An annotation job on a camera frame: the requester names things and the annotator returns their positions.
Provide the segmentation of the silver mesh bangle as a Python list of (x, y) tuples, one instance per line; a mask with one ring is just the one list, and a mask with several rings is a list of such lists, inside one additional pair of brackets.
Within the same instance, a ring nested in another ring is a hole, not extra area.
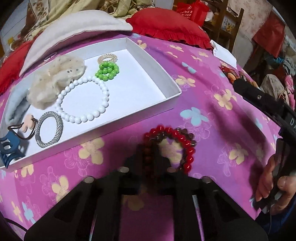
[(36, 143), (40, 148), (46, 148), (59, 142), (63, 132), (62, 118), (53, 111), (44, 113), (35, 128)]

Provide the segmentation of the blue hair claw clip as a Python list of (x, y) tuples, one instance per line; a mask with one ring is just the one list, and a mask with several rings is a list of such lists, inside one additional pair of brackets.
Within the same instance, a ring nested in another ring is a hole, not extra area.
[(12, 131), (1, 138), (1, 161), (7, 169), (13, 159), (23, 158), (25, 155), (20, 150), (20, 138)]

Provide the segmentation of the pink floral bed sheet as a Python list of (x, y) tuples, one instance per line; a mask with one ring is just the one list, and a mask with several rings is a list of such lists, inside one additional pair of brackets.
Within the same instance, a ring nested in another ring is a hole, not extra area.
[(252, 218), (254, 190), (275, 152), (278, 127), (237, 95), (210, 51), (132, 34), (182, 90), (174, 108), (13, 172), (1, 171), (1, 213), (31, 227), (84, 177), (102, 177), (158, 125), (186, 128), (197, 142), (190, 175), (211, 177)]

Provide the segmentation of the small trinkets on bed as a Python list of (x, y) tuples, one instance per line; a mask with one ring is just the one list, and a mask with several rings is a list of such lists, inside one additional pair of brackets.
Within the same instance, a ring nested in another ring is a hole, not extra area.
[(236, 73), (233, 69), (229, 68), (225, 64), (221, 64), (219, 68), (231, 84), (233, 84), (234, 81), (237, 79), (242, 79), (245, 82), (248, 82), (249, 84), (254, 86), (255, 88), (259, 88), (257, 83), (251, 78), (248, 78), (247, 74), (244, 71), (239, 71), (238, 73)]

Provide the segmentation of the white paper card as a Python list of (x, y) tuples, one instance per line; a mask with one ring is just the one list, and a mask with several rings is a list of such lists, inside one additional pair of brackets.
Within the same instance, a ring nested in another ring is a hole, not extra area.
[(231, 67), (237, 69), (237, 59), (232, 55), (232, 53), (219, 45), (214, 40), (210, 40), (210, 44), (213, 47), (213, 55), (230, 65)]

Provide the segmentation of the white shallow tray box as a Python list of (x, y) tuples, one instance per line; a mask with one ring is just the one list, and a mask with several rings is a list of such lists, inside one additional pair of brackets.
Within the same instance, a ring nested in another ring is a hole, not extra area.
[[(119, 73), (109, 81), (95, 80), (98, 58), (117, 56)], [(161, 64), (127, 37), (94, 43), (69, 52), (85, 61), (84, 75), (67, 88), (47, 111), (62, 115), (63, 132), (56, 144), (40, 148), (34, 138), (21, 141), (24, 157), (6, 171), (27, 166), (56, 153), (101, 137), (172, 109), (182, 90)]]

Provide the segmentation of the light blue fluffy scrunchie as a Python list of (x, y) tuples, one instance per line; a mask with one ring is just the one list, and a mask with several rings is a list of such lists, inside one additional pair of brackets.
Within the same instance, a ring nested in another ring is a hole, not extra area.
[(8, 99), (4, 113), (4, 121), (7, 126), (16, 125), (24, 113), (29, 109), (30, 103), (27, 100), (29, 89), (14, 89)]

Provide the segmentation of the red shopping bag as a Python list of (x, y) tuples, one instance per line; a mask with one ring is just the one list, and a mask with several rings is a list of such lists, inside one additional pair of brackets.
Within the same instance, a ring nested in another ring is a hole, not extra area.
[(195, 22), (199, 26), (203, 26), (206, 20), (209, 7), (202, 1), (194, 1), (191, 4), (188, 3), (177, 3), (176, 12), (184, 16), (185, 18)]

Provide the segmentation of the cream lace scrunchie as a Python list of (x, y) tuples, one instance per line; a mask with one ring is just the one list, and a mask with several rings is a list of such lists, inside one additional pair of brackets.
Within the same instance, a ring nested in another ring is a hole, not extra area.
[(85, 61), (75, 56), (58, 56), (44, 71), (35, 75), (27, 101), (37, 109), (46, 109), (58, 98), (58, 95), (85, 72)]

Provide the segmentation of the red ruffled pillow right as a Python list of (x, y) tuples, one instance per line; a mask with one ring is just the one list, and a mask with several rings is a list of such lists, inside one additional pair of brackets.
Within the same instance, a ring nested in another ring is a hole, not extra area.
[(126, 22), (133, 32), (170, 42), (211, 50), (207, 33), (195, 22), (181, 14), (162, 8), (147, 8), (136, 12)]

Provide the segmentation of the red ruffled pillow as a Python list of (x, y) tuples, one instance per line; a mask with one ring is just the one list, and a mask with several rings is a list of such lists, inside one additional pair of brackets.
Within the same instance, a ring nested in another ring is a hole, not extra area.
[(170, 42), (211, 50), (207, 33), (195, 22), (181, 14), (162, 8), (147, 8), (136, 12), (126, 22), (133, 32)]
[(0, 71), (0, 92), (4, 94), (11, 84), (19, 78), (25, 58), (34, 40), (24, 42), (3, 62)]

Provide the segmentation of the red ruffled pillow left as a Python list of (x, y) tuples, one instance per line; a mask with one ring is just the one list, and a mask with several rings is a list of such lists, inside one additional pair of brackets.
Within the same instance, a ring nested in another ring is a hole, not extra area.
[(25, 58), (34, 40), (24, 42), (3, 62), (0, 71), (0, 92), (4, 94), (11, 84), (19, 78)]

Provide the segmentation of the white fleece pillow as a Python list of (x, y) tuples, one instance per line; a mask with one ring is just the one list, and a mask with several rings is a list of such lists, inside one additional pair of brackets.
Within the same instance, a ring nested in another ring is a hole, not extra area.
[(132, 30), (131, 24), (104, 11), (86, 10), (64, 16), (55, 20), (34, 40), (19, 75), (22, 76), (37, 61), (74, 42), (106, 32)]

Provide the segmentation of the floral beige blanket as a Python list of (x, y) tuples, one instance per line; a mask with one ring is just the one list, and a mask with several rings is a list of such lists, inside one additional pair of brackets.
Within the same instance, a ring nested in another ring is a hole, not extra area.
[(155, 7), (155, 1), (23, 1), (4, 24), (1, 42), (13, 51), (53, 21), (78, 11), (95, 9), (126, 19), (149, 7)]

